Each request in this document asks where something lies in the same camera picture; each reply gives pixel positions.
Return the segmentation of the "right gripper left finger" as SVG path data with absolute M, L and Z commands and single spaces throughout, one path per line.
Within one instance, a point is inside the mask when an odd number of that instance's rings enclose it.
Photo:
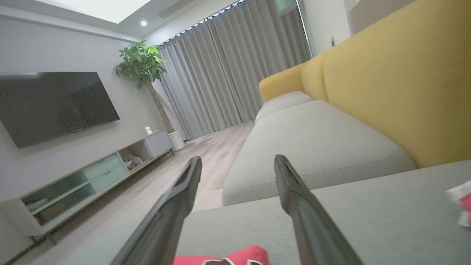
M 173 265 L 184 220 L 193 210 L 201 171 L 201 158 L 190 158 L 110 265 Z

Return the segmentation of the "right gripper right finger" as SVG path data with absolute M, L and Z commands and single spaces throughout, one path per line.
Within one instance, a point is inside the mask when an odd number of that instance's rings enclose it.
M 293 222 L 301 265 L 364 265 L 286 156 L 274 159 L 282 209 Z

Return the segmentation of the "red garment with white stripes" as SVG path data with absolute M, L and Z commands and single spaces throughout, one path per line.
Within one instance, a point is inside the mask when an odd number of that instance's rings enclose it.
M 251 245 L 225 258 L 207 255 L 177 255 L 173 265 L 269 265 L 269 255 L 259 245 Z

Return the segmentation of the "folded red garment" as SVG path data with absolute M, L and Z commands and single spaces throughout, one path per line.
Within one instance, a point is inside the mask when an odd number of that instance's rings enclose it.
M 458 225 L 471 228 L 471 180 L 447 190 L 446 196 L 453 203 L 461 206 Z

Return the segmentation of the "grey bundle in cabinet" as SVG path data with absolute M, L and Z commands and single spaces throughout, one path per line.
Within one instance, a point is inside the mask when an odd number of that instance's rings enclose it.
M 123 158 L 123 162 L 129 171 L 134 170 L 135 168 L 139 167 L 140 165 L 144 163 L 140 157 L 133 156 L 133 155 L 125 156 Z

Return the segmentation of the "teal cabinet drawer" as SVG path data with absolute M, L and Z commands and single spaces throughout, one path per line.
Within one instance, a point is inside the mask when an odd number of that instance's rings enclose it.
M 89 180 L 93 180 L 104 173 L 110 172 L 113 168 L 121 166 L 121 158 L 118 153 L 109 155 L 106 158 L 96 161 L 83 169 Z
M 118 165 L 105 171 L 104 173 L 99 174 L 96 178 L 92 179 L 90 183 L 96 192 L 101 192 L 108 186 L 126 176 L 127 173 L 128 172 L 126 168 Z

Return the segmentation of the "white cabinet door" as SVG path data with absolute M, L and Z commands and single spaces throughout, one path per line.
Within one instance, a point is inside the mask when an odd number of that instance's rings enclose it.
M 144 139 L 144 144 L 151 158 L 157 158 L 172 149 L 172 144 L 166 131 L 155 132 Z

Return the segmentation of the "grey sofa seat cushion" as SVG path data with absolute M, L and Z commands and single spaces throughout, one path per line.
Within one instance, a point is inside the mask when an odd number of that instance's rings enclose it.
M 278 196 L 274 161 L 286 156 L 310 190 L 415 170 L 392 139 L 315 100 L 259 119 L 226 177 L 222 205 Z
M 274 112 L 281 111 L 283 109 L 294 107 L 296 105 L 303 104 L 303 103 L 313 101 L 313 100 L 314 99 L 312 97 L 308 96 L 304 92 L 299 92 L 299 91 L 280 95 L 278 97 L 270 99 L 269 101 L 263 104 L 262 108 L 257 113 L 257 116 L 255 118 L 255 123 L 257 123 L 264 116 L 267 116 Z

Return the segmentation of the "white ribbed plant pot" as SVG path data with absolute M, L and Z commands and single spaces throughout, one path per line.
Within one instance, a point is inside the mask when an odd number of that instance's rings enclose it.
M 170 134 L 167 134 L 170 144 L 171 144 L 171 151 L 172 152 L 177 152 L 185 147 L 184 140 L 182 138 L 182 134 L 180 130 L 175 130 L 171 132 Z

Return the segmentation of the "low white TV cabinet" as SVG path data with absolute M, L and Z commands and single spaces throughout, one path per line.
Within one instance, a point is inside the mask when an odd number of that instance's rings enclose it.
M 124 168 L 126 166 L 123 158 L 127 155 L 138 156 L 144 162 L 132 171 L 126 168 L 128 172 L 126 176 L 101 192 L 94 190 L 90 183 L 91 180 L 83 172 L 83 169 L 90 165 L 88 164 L 35 191 L 0 203 L 0 211 L 5 213 L 8 221 L 21 236 L 28 237 L 33 242 L 40 238 L 47 238 L 55 244 L 52 232 L 62 223 L 153 161 L 173 153 L 169 151 L 160 157 L 151 158 L 144 144 L 146 137 L 99 159 L 118 153 L 121 158 L 121 166 Z

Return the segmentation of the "green potted tree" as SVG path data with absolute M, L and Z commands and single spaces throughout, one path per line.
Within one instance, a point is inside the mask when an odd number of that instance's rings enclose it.
M 113 67 L 113 73 L 136 85 L 138 89 L 147 88 L 158 108 L 168 134 L 175 132 L 163 107 L 162 99 L 153 87 L 153 82 L 160 81 L 166 69 L 165 59 L 160 57 L 160 45 L 147 45 L 145 41 L 135 42 L 119 50 L 121 62 Z

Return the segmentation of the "black flat television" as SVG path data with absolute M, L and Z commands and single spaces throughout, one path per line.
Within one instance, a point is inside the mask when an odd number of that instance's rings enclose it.
M 19 149 L 119 119 L 97 72 L 0 72 L 0 121 Z

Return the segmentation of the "grey pleated curtain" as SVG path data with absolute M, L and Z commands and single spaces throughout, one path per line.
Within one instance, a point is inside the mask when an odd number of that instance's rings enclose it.
M 254 120 L 259 83 L 311 59 L 296 0 L 239 0 L 162 43 L 163 89 L 185 140 Z

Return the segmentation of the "yellow and grey sofa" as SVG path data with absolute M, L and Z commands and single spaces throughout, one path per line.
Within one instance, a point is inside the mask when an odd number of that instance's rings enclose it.
M 416 169 L 471 160 L 471 0 L 415 0 L 259 90 L 263 103 L 299 91 L 335 106 Z

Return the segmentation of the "ceiling air vent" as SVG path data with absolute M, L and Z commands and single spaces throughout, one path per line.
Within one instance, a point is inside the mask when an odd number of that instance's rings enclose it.
M 167 19 L 168 17 L 171 17 L 173 14 L 177 13 L 187 5 L 191 4 L 195 0 L 178 0 L 176 3 L 168 7 L 167 9 L 159 12 L 157 15 L 158 17 L 162 19 Z

